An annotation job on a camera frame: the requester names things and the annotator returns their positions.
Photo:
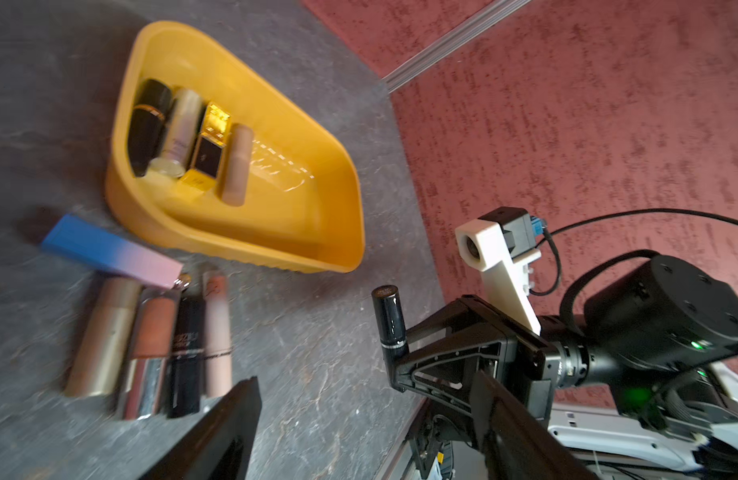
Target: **cosmetic tube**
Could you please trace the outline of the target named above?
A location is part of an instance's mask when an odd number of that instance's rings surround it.
[[[108,395],[118,384],[142,285],[114,276],[102,286],[65,388],[69,397]]]
[[[204,378],[204,315],[200,296],[184,296],[179,303],[172,341],[172,401],[169,416],[191,415],[201,410]]]
[[[169,177],[180,178],[184,175],[203,107],[201,96],[194,91],[187,88],[177,91],[161,153],[150,162],[150,168]]]
[[[138,420],[158,413],[179,296],[177,290],[153,288],[145,289],[140,296],[122,392],[124,420]]]
[[[222,187],[222,201],[229,206],[241,206],[246,201],[253,146],[254,131],[246,125],[233,125],[230,129],[228,166]]]
[[[204,300],[206,300],[205,393],[207,398],[216,398],[228,393],[233,387],[228,278],[219,270],[210,270],[204,274]]]
[[[182,185],[191,187],[199,194],[214,188],[222,171],[222,152],[228,142],[229,127],[230,114],[214,102],[209,102],[195,141],[190,169],[180,178]]]
[[[158,151],[158,141],[164,128],[166,113],[172,104],[172,91],[150,78],[142,86],[132,110],[129,124],[128,156],[134,176],[142,177],[148,171],[150,160]]]

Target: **yellow plastic bin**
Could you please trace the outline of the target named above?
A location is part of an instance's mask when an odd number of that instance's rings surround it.
[[[128,128],[147,78],[197,91],[229,112],[233,123],[252,127],[243,206],[227,206],[213,191],[187,201],[174,196],[175,179],[133,175]],[[137,36],[118,97],[105,196],[118,221],[156,245],[306,273],[350,272],[364,255],[358,176],[342,144],[219,43],[185,24],[156,22]]]

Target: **blue connector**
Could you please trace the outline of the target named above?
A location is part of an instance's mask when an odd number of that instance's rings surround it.
[[[542,235],[542,227],[544,226],[545,222],[542,221],[542,218],[539,218],[538,216],[532,216],[532,228],[534,229],[534,236]]]

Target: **gray stone countertop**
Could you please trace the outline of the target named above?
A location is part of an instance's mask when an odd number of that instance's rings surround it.
[[[199,416],[123,422],[114,398],[62,396],[101,276],[41,253],[47,211],[134,237],[102,197],[134,36],[155,20],[210,34],[332,132],[358,169],[364,261],[229,275],[234,380],[263,408],[248,478],[371,478],[416,401],[388,387],[370,292],[399,286],[410,324],[442,296],[381,81],[295,0],[0,2],[0,478],[137,478]],[[163,250],[188,270],[207,257]]]

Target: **black cable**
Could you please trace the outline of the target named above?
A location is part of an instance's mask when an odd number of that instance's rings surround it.
[[[643,406],[641,407],[641,411],[638,414],[638,417],[642,419],[644,422],[646,422],[647,426],[651,427],[656,432],[659,432],[660,428],[655,427],[654,424],[652,424],[652,421],[649,420],[649,417],[648,417],[648,410],[652,407],[652,405],[654,405],[657,400],[662,399],[662,395],[668,392],[669,390],[680,389],[682,386],[686,385],[686,383],[690,382],[692,379],[692,376],[698,375],[697,370],[703,369],[711,363],[722,362],[723,360],[729,359],[736,355],[737,354],[735,352],[729,352],[725,356],[722,356],[721,358],[714,358],[712,360],[707,360],[705,362],[692,366],[691,368],[687,370],[683,370],[678,375],[667,380],[665,383],[663,383],[660,386],[659,389],[657,389],[656,392],[654,392],[654,394],[649,398],[649,400],[647,400],[646,403],[643,404]]]
[[[550,245],[550,251],[553,252],[553,256],[556,258],[556,281],[549,289],[544,292],[537,292],[536,290],[529,290],[528,292],[532,295],[545,296],[555,292],[556,289],[561,285],[561,256],[558,254],[558,248],[556,242],[553,241],[553,235],[548,230],[547,224],[542,222],[542,235],[545,237],[542,241],[547,241]]]
[[[566,290],[566,293],[563,294],[563,298],[561,299],[561,309],[558,312],[558,318],[564,323],[564,325],[566,325],[567,329],[576,333],[577,335],[585,336],[585,334],[574,323],[574,301],[577,299],[577,295],[582,292],[582,289],[585,288],[586,285],[590,283],[591,280],[593,280],[601,272],[608,268],[611,268],[616,264],[619,264],[620,262],[639,257],[654,258],[657,255],[659,255],[659,252],[655,252],[654,250],[633,250],[632,252],[627,252],[626,254],[617,255],[614,258],[605,261],[603,264],[590,269],[587,273],[585,273],[585,275],[577,278],[574,283],[572,283],[572,285],[568,288],[568,290]]]
[[[467,432],[464,432],[463,430],[461,430],[460,427],[458,427],[457,424],[454,423],[454,421],[451,420],[449,417],[444,416],[444,415],[441,415],[440,413],[432,416],[432,420],[433,421],[438,420],[439,418],[440,419],[443,419],[443,420],[446,420],[449,423],[449,425],[451,425],[456,430],[456,432],[459,433],[461,436],[463,436],[465,438],[470,438],[470,436],[467,434]],[[465,445],[469,446],[470,448],[475,448],[474,446],[472,446],[472,444],[470,444],[468,442],[465,442],[464,440],[462,440],[462,442]]]
[[[610,218],[619,218],[620,216],[630,216],[630,215],[640,215],[640,214],[682,214],[682,215],[703,216],[704,218],[711,218],[713,220],[719,220],[722,222],[726,222],[727,224],[738,226],[738,220],[735,218],[731,218],[730,216],[709,214],[708,212],[700,212],[698,210],[687,210],[685,208],[643,208],[640,210],[628,210],[625,212],[618,212],[616,214],[594,216],[593,218],[588,218],[587,220],[577,222],[576,224],[571,224],[571,225],[564,226],[563,228],[559,228],[553,231],[552,235],[563,234],[564,232],[569,231],[572,228],[577,228],[578,226],[592,224],[593,222],[599,222],[601,220],[608,220]],[[544,244],[545,241],[546,239],[540,240],[537,246]]]
[[[731,218],[730,216],[709,214],[708,212],[700,212],[699,210],[688,210],[685,208],[643,208],[640,210],[628,210],[625,212],[617,212],[616,214],[594,216],[593,218],[588,218],[587,220],[579,221],[576,224],[564,226],[563,228],[559,228],[553,232],[547,231],[546,225],[543,225],[542,226],[543,238],[537,243],[537,248],[539,248],[545,242],[547,242],[548,245],[550,245],[550,250],[553,252],[553,255],[556,257],[556,270],[557,270],[556,282],[553,283],[553,286],[551,286],[548,290],[544,292],[535,292],[534,290],[530,290],[529,293],[531,293],[532,295],[537,295],[537,296],[545,296],[545,295],[549,295],[555,292],[558,289],[558,287],[561,285],[561,257],[558,254],[558,248],[556,248],[556,243],[553,241],[553,235],[563,234],[564,232],[569,231],[573,228],[577,228],[578,226],[592,224],[594,222],[599,222],[601,220],[608,220],[610,218],[619,218],[620,216],[630,216],[630,215],[640,215],[640,214],[682,214],[682,215],[702,216],[704,218],[711,218],[713,220],[719,220],[722,222],[726,222],[728,224],[738,226],[738,220],[735,218]]]
[[[676,389],[668,390],[664,397],[664,408],[673,417],[682,422],[693,422],[694,416],[691,414],[691,408],[684,403]]]
[[[630,478],[635,478],[635,480],[646,480],[646,477],[643,477],[637,473],[630,472],[629,470],[625,470],[623,467],[615,465],[613,463],[596,462],[595,460],[588,460],[587,462],[585,462],[585,465],[586,466],[590,466],[590,465],[605,466],[605,467],[613,468],[614,470],[617,470],[620,473],[629,476]]]

